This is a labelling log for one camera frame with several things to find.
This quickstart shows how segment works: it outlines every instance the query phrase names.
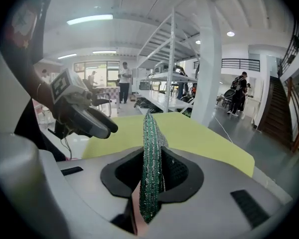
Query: floor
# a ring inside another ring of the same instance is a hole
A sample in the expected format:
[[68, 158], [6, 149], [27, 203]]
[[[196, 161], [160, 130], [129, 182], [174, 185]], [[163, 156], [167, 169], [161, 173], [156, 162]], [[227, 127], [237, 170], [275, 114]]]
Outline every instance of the floor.
[[[141, 115], [134, 108], [134, 103], [128, 100], [127, 104], [120, 104], [117, 109], [111, 104], [111, 117]], [[102, 111], [109, 114], [109, 106], [103, 105]], [[291, 153], [269, 136], [255, 130], [251, 126], [251, 118], [240, 115], [233, 117], [226, 114], [221, 106], [215, 106], [209, 128], [224, 138], [248, 152], [255, 159], [253, 178], [268, 188], [282, 203], [287, 203], [299, 194], [299, 152]], [[63, 146], [60, 139], [52, 135], [47, 128], [54, 129], [54, 123], [40, 125], [42, 132], [67, 157], [69, 150]], [[72, 150], [72, 158], [80, 159], [88, 142], [88, 137], [75, 133], [67, 137]]]
[[255, 159], [254, 179], [271, 181], [293, 199], [299, 194], [299, 151], [292, 153], [265, 133], [252, 128], [251, 118], [228, 115], [215, 106], [209, 128], [251, 154]]

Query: person wearing backpack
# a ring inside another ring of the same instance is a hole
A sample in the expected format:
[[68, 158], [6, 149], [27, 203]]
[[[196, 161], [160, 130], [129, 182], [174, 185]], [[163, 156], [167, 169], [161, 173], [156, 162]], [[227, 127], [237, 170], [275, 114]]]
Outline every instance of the person wearing backpack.
[[238, 117], [236, 114], [237, 108], [241, 103], [241, 98], [245, 94], [244, 90], [247, 87], [247, 73], [243, 72], [240, 76], [236, 77], [231, 85], [231, 89], [235, 90], [235, 94], [232, 98], [232, 102], [229, 106], [228, 114]]

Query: glittery green fabric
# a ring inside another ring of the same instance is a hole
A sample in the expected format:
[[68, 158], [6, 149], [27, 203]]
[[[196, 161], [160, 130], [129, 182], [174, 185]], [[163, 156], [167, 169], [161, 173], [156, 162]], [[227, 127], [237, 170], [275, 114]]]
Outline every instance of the glittery green fabric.
[[140, 212], [149, 223], [159, 211], [157, 197], [165, 190], [161, 168], [161, 147], [168, 147], [156, 120], [149, 112], [144, 119], [144, 158], [140, 190]]

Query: wooden stair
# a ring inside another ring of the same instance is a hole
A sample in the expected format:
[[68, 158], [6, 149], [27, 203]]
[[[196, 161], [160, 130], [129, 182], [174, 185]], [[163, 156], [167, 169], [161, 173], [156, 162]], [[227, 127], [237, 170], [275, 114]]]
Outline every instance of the wooden stair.
[[291, 148], [293, 131], [286, 92], [280, 79], [272, 76], [264, 116], [258, 129]]

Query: ceiling light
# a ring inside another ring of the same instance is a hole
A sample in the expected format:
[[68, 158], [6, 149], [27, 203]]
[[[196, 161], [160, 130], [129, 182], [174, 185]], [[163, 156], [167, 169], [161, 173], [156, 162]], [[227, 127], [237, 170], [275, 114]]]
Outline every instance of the ceiling light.
[[74, 56], [77, 56], [77, 54], [73, 53], [73, 54], [70, 54], [70, 55], [65, 55], [65, 56], [62, 56], [62, 57], [58, 57], [58, 59], [68, 58], [68, 57], [74, 57]]
[[88, 16], [88, 17], [83, 17], [83, 18], [76, 18], [76, 19], [67, 21], [67, 23], [69, 25], [74, 25], [74, 24], [87, 22], [87, 21], [105, 20], [105, 19], [113, 19], [113, 15], [112, 14], [104, 14], [104, 15], [94, 15], [94, 16]]
[[116, 50], [99, 50], [93, 51], [93, 54], [107, 54], [107, 53], [116, 53]]
[[232, 32], [232, 31], [229, 31], [229, 32], [227, 32], [227, 35], [230, 36], [230, 37], [233, 37], [235, 35], [235, 33]]

